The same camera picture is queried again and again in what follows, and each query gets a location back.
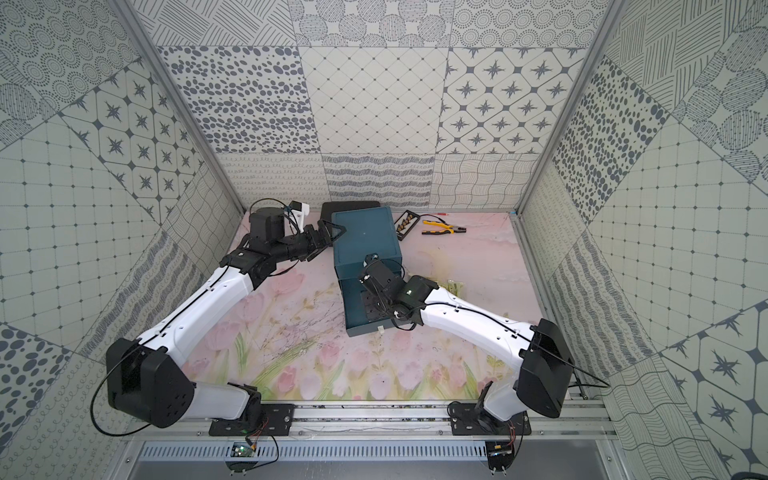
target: black cable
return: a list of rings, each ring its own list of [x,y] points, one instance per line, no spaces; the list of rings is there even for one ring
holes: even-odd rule
[[[259,468],[259,467],[266,467],[267,465],[269,465],[271,463],[274,463],[274,462],[277,462],[278,460],[280,460],[280,447],[277,445],[277,440],[275,440],[275,435],[270,435],[270,437],[272,437],[272,441],[275,442],[275,450],[277,450],[277,458],[275,458],[274,460],[270,460],[267,463],[262,463],[261,465],[256,465],[251,470],[254,470],[255,468]]]
[[[213,283],[212,283],[212,284],[211,284],[211,285],[210,285],[210,286],[209,286],[207,289],[203,290],[203,292],[202,292],[202,293],[200,293],[200,295],[196,296],[196,297],[194,298],[194,300],[192,300],[191,302],[189,302],[189,303],[188,303],[188,304],[187,304],[187,305],[186,305],[186,306],[185,306],[183,309],[181,309],[181,311],[180,311],[179,313],[177,313],[176,315],[174,315],[174,316],[173,316],[173,318],[171,318],[170,320],[168,320],[168,323],[166,323],[165,325],[163,325],[163,326],[162,326],[162,328],[160,328],[160,330],[159,330],[157,333],[155,333],[155,334],[154,334],[154,336],[152,336],[152,338],[150,338],[149,340],[147,340],[147,341],[146,341],[146,342],[144,342],[144,343],[141,343],[141,344],[137,344],[137,345],[136,345],[136,346],[135,346],[135,347],[134,347],[134,348],[133,348],[133,349],[132,349],[130,352],[126,353],[126,354],[125,354],[125,355],[124,355],[124,356],[123,356],[121,359],[119,359],[119,360],[118,360],[118,362],[117,362],[117,363],[115,363],[115,364],[114,364],[114,366],[113,366],[113,367],[112,367],[112,368],[109,370],[109,372],[107,372],[107,375],[106,375],[106,376],[105,376],[105,377],[104,377],[104,378],[101,380],[101,382],[100,382],[100,383],[98,384],[98,386],[96,387],[96,390],[94,390],[94,394],[91,396],[91,423],[93,423],[93,426],[94,426],[94,428],[96,428],[96,429],[99,431],[99,433],[101,433],[101,434],[103,434],[103,435],[106,435],[106,436],[108,436],[108,437],[125,437],[125,436],[128,436],[128,435],[133,435],[134,433],[140,432],[141,430],[144,430],[144,429],[146,429],[146,428],[147,428],[149,425],[152,425],[151,423],[148,423],[148,424],[146,424],[146,425],[144,425],[144,426],[141,426],[141,427],[139,427],[138,429],[135,429],[135,430],[132,430],[132,431],[130,431],[130,432],[126,432],[126,433],[112,433],[112,432],[106,432],[106,431],[104,431],[104,430],[103,430],[103,429],[102,429],[102,428],[101,428],[101,427],[98,425],[98,423],[96,422],[96,415],[94,414],[94,406],[96,405],[96,395],[98,394],[98,391],[99,391],[99,390],[101,390],[101,387],[102,387],[102,386],[104,386],[104,384],[105,384],[105,383],[107,382],[107,380],[109,379],[109,375],[111,375],[111,374],[112,374],[112,372],[114,372],[114,371],[115,371],[115,369],[116,369],[117,367],[119,367],[119,366],[120,366],[120,364],[122,364],[122,362],[123,362],[123,361],[124,361],[126,358],[128,358],[129,356],[131,356],[131,355],[132,355],[132,354],[133,354],[133,353],[134,353],[136,350],[138,350],[138,349],[139,349],[141,346],[143,346],[143,345],[146,345],[147,343],[149,343],[149,342],[151,342],[152,340],[156,339],[156,338],[157,338],[157,337],[158,337],[158,336],[159,336],[159,335],[160,335],[160,334],[163,332],[163,330],[165,330],[165,329],[166,329],[166,328],[167,328],[167,327],[168,327],[168,326],[171,324],[171,322],[173,322],[173,321],[174,321],[174,320],[175,320],[175,319],[176,319],[176,318],[177,318],[179,315],[181,315],[182,313],[184,313],[184,311],[185,311],[186,309],[188,309],[188,308],[189,308],[189,307],[190,307],[190,306],[191,306],[193,303],[197,302],[197,300],[198,300],[198,299],[200,299],[200,297],[202,297],[203,295],[205,295],[205,293],[206,293],[206,292],[210,292],[210,290],[209,290],[209,289],[210,289],[212,286],[216,285],[216,283],[218,283],[218,281],[219,281],[219,280],[221,280],[221,278],[222,278],[222,277],[223,277],[223,276],[224,276],[224,275],[227,273],[227,271],[229,271],[229,269],[230,269],[230,264],[227,264],[227,268],[225,269],[225,271],[223,271],[223,272],[221,273],[221,275],[219,275],[219,278],[215,279],[215,281],[214,281],[214,282],[213,282]]]

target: wavy line pattern tile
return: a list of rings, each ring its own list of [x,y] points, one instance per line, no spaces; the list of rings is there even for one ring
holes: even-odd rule
[[[581,234],[548,284],[559,324],[581,365],[609,376],[655,354],[645,325],[588,231]]]
[[[15,433],[39,406],[45,390],[56,381],[71,351],[38,336],[0,324],[3,389],[0,404],[0,459]]]
[[[116,339],[136,338],[156,325],[206,278],[168,233],[157,232],[78,347],[78,353],[103,362],[107,348]]]
[[[603,207],[668,116],[603,57],[552,158],[585,223]]]
[[[97,432],[89,418],[91,396],[107,374],[103,365],[73,355],[48,387],[13,443],[0,455],[3,478],[100,478],[119,440]],[[111,408],[103,393],[94,413],[108,432],[124,432],[131,417]]]
[[[264,197],[297,200],[313,209],[331,201],[319,154],[222,154],[219,161],[246,206]]]
[[[457,0],[453,45],[586,48],[607,0]]]
[[[768,471],[767,317],[763,300],[660,353],[730,475]]]
[[[586,228],[552,163],[544,166],[522,218],[536,262],[548,279]]]
[[[131,0],[156,45],[295,45],[287,0]]]
[[[715,448],[658,356],[608,382],[613,388],[603,389],[605,408],[635,478],[727,478]]]
[[[696,78],[674,115],[768,195],[766,27],[768,8],[757,4]]]
[[[672,110],[753,0],[631,0],[605,54]]]
[[[768,197],[674,118],[589,230],[660,347],[768,296]]]
[[[0,170],[3,320],[74,348],[159,226],[59,117]]]
[[[437,151],[540,154],[584,55],[583,48],[450,48]]]
[[[323,155],[331,200],[377,200],[390,207],[427,207],[435,158],[409,155]]]
[[[66,107],[61,118],[156,222],[203,162],[141,58]]]
[[[538,155],[436,155],[430,208],[505,208],[520,201]]]
[[[318,152],[309,94],[295,48],[160,50],[216,152]]]
[[[243,216],[218,180],[202,164],[195,183],[179,199],[163,223],[163,229],[192,258],[197,268],[211,275],[229,251],[237,225]]]
[[[448,47],[454,0],[288,0],[298,45]]]
[[[55,109],[138,53],[105,0],[3,2],[0,50]]]

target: black mounting plate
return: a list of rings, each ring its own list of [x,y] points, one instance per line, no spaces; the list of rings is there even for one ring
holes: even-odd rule
[[[288,436],[288,431],[293,422],[294,408],[295,406],[291,403],[262,403],[261,415],[265,418],[266,428],[261,432],[261,435]],[[218,419],[215,422],[211,422],[208,435],[212,437],[231,437],[249,433],[241,432],[238,430],[240,428],[241,424],[237,420]]]
[[[509,435],[509,426],[505,422],[499,422],[491,418],[493,432],[486,432],[479,423],[473,422],[475,415],[475,403],[453,402],[450,405],[451,433],[455,436],[464,435]],[[515,427],[517,435],[530,435],[531,423],[528,421],[528,412],[520,412],[509,419]]]

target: pliers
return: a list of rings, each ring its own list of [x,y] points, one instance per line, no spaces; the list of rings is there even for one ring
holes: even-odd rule
[[[425,225],[434,225],[441,227],[444,230],[424,230],[422,235],[445,235],[447,233],[467,233],[467,229],[464,227],[457,227],[456,225],[448,225],[447,223],[432,222],[430,220],[422,220]]]

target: wire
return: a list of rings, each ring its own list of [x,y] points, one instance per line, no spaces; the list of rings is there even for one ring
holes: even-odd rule
[[[101,380],[101,382],[100,382],[100,383],[98,384],[98,386],[96,387],[96,390],[94,390],[94,394],[91,396],[91,423],[93,423],[93,426],[94,426],[94,428],[96,428],[96,429],[99,431],[99,433],[101,433],[101,434],[103,434],[103,435],[106,435],[106,436],[108,436],[108,437],[125,437],[125,436],[129,436],[129,435],[133,435],[134,433],[138,433],[138,432],[140,432],[141,430],[144,430],[144,429],[146,429],[146,428],[147,428],[149,425],[152,425],[151,423],[148,423],[148,424],[146,424],[146,425],[144,425],[144,426],[141,426],[141,427],[139,427],[138,429],[135,429],[135,430],[132,430],[132,431],[130,431],[130,432],[126,432],[126,433],[112,433],[112,432],[106,432],[106,431],[104,431],[104,430],[103,430],[103,429],[102,429],[102,428],[101,428],[101,427],[98,425],[98,423],[96,422],[96,415],[94,414],[94,406],[96,405],[96,395],[98,394],[98,391],[99,391],[99,390],[101,390],[101,387],[102,387],[102,386],[104,386],[104,384],[105,384],[105,383],[107,382],[107,380],[109,379],[109,375],[111,375],[111,374],[112,374],[112,372],[114,372],[114,371],[115,371],[115,369],[116,369],[117,367],[119,367],[119,366],[120,366],[120,364],[122,364],[122,362],[123,362],[123,361],[125,361],[125,360],[126,360],[126,358],[128,358],[128,357],[129,357],[129,356],[131,356],[131,355],[133,355],[133,353],[134,353],[134,352],[136,352],[136,350],[138,350],[138,349],[139,349],[139,348],[141,348],[142,346],[144,346],[144,345],[148,344],[149,342],[151,342],[152,340],[156,339],[156,338],[157,338],[157,337],[158,337],[158,336],[159,336],[159,335],[160,335],[160,334],[163,332],[163,330],[165,330],[166,328],[168,328],[168,326],[171,324],[171,322],[173,322],[173,321],[174,321],[174,320],[175,320],[175,319],[176,319],[176,318],[177,318],[179,315],[181,315],[182,313],[184,313],[184,311],[185,311],[186,309],[188,309],[190,306],[192,306],[192,304],[193,304],[193,303],[197,302],[197,300],[198,300],[198,299],[200,299],[200,297],[202,297],[203,295],[205,295],[207,292],[210,292],[210,288],[211,288],[211,287],[213,287],[214,285],[216,285],[216,284],[218,283],[218,281],[219,281],[219,280],[221,280],[221,279],[222,279],[222,277],[223,277],[224,275],[226,275],[226,274],[227,274],[227,271],[229,271],[229,269],[230,269],[230,264],[227,264],[227,268],[226,268],[226,269],[225,269],[225,270],[224,270],[224,271],[221,273],[221,275],[219,275],[219,278],[217,278],[217,279],[215,279],[215,280],[214,280],[214,282],[213,282],[213,283],[212,283],[212,284],[211,284],[211,285],[210,285],[208,288],[206,288],[205,290],[203,290],[203,292],[202,292],[202,293],[200,293],[200,295],[196,296],[196,297],[194,298],[194,300],[192,300],[191,302],[189,302],[189,303],[188,303],[188,304],[187,304],[187,305],[186,305],[186,306],[185,306],[183,309],[181,309],[181,311],[179,311],[179,313],[177,313],[176,315],[174,315],[174,316],[173,316],[173,318],[171,318],[170,320],[168,320],[168,323],[166,323],[165,325],[163,325],[163,326],[162,326],[162,328],[160,328],[160,330],[158,330],[158,331],[157,331],[157,333],[155,333],[155,334],[152,336],[152,338],[150,338],[149,340],[147,340],[147,341],[146,341],[146,342],[144,342],[144,343],[137,343],[137,345],[136,345],[136,346],[135,346],[133,349],[131,349],[131,351],[130,351],[130,352],[126,353],[126,354],[125,354],[125,355],[124,355],[124,356],[123,356],[121,359],[119,359],[119,360],[118,360],[118,362],[117,362],[117,363],[115,363],[115,364],[114,364],[114,366],[113,366],[113,367],[112,367],[112,368],[109,370],[109,372],[107,372],[107,375],[106,375],[106,376],[104,376],[104,378]],[[136,341],[136,342],[140,342],[140,341],[141,341],[141,338],[139,338],[139,339],[136,339],[135,341]]]

